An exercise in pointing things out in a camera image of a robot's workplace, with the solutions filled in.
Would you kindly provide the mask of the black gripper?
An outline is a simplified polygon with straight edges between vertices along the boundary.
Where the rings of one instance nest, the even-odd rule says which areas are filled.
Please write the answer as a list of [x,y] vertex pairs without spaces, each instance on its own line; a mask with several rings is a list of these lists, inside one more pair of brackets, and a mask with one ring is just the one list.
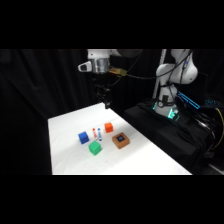
[[105,102],[105,109],[110,108],[112,104],[112,92],[109,76],[107,74],[95,74],[93,76],[93,84],[97,100]]

